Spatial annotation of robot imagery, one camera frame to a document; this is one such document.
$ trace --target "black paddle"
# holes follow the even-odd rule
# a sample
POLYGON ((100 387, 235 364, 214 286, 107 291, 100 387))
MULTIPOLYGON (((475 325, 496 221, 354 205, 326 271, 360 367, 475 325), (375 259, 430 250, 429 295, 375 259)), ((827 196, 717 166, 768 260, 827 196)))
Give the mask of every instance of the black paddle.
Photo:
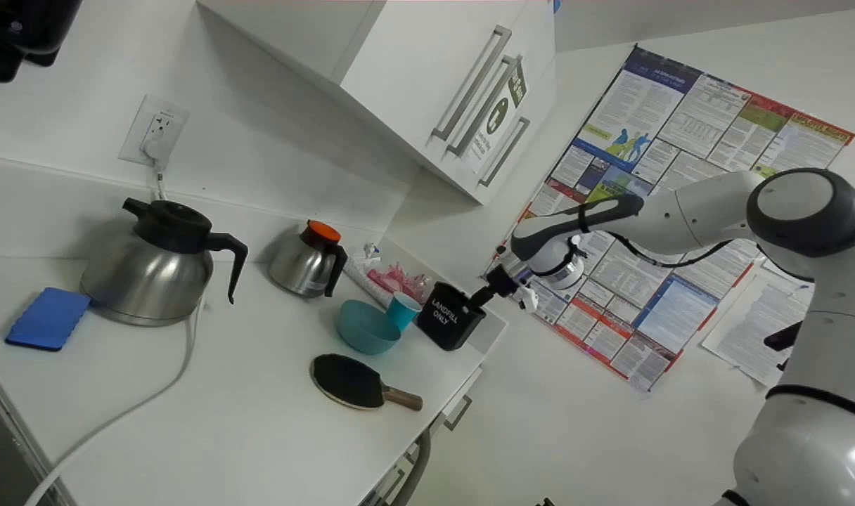
POLYGON ((377 411, 385 401, 398 401, 411 411, 422 411, 422 395, 384 384, 377 371, 371 371, 368 364, 353 356, 340 356, 340 354, 315 356, 312 380, 330 398, 350 408, 377 411))

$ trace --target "coffee pot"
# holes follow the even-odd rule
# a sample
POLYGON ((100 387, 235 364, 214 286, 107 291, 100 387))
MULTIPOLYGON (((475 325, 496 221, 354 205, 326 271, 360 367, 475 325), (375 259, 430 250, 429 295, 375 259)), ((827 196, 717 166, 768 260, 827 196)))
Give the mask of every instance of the coffee pot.
POLYGON ((302 234, 288 231, 267 266, 267 279, 302 297, 332 295, 347 264, 340 234, 319 219, 309 219, 302 234))
POLYGON ((93 309, 131 325, 166 325, 187 319, 212 279, 212 250, 235 250, 228 301, 249 259, 249 248, 228 235, 212 234, 212 221, 180 201, 125 200, 138 217, 134 234, 115 235, 90 259, 82 291, 93 309))

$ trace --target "kettle handle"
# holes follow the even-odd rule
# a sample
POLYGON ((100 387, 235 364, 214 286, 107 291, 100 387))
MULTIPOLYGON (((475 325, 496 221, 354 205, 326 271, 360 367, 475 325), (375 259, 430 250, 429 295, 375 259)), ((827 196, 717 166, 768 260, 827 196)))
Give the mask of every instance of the kettle handle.
POLYGON ((243 264, 249 260, 249 243, 243 243, 236 235, 231 234, 212 234, 205 239, 205 250, 235 250, 235 270, 231 270, 231 284, 228 284, 228 301, 235 304, 235 288, 243 271, 243 264))
POLYGON ((337 280, 340 280, 340 276, 343 276, 343 266, 347 266, 347 250, 337 243, 337 248, 332 248, 335 253, 337 253, 337 259, 335 259, 335 266, 332 266, 332 279, 330 279, 330 284, 326 284, 326 288, 323 288, 323 295, 335 295, 335 286, 337 286, 337 280))
POLYGON ((143 201, 143 200, 125 200, 122 208, 131 210, 134 217, 143 217, 150 210, 150 201, 143 201))

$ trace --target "paddle handle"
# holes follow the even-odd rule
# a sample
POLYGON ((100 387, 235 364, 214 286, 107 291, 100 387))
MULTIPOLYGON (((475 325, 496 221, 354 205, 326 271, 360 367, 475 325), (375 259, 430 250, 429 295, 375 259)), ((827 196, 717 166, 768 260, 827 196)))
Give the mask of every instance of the paddle handle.
POLYGON ((391 387, 391 384, 384 384, 384 398, 405 404, 411 411, 422 411, 422 404, 425 404, 422 395, 401 390, 401 387, 391 387))

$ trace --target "poster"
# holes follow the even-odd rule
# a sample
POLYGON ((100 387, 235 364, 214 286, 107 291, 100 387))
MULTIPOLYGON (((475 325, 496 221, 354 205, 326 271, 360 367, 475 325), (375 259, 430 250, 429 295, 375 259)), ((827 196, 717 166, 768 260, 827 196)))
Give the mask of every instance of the poster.
MULTIPOLYGON (((789 103, 637 48, 520 219, 624 190, 678 190, 730 172, 768 176, 797 166, 827 167, 852 138, 789 103)), ((681 352, 712 332, 712 314, 764 260, 757 243, 744 239, 693 266, 655 266, 607 234, 581 235, 581 248, 588 253, 586 279, 568 291, 537 280, 537 316, 637 390, 652 390, 681 352)), ((655 259, 672 264, 699 255, 700 250, 655 259)), ((778 304, 773 291, 761 301, 764 309, 778 304)), ((749 319, 749 329, 761 325, 772 329, 773 319, 749 319)), ((716 345, 735 352, 735 359, 745 352, 726 336, 716 345)))
POLYGON ((703 349, 737 364, 764 387, 773 387, 792 349, 773 352, 766 345, 766 336, 800 324, 811 301, 811 284, 772 271, 768 266, 757 270, 757 276, 751 276, 726 304, 717 325, 707 335, 703 349))

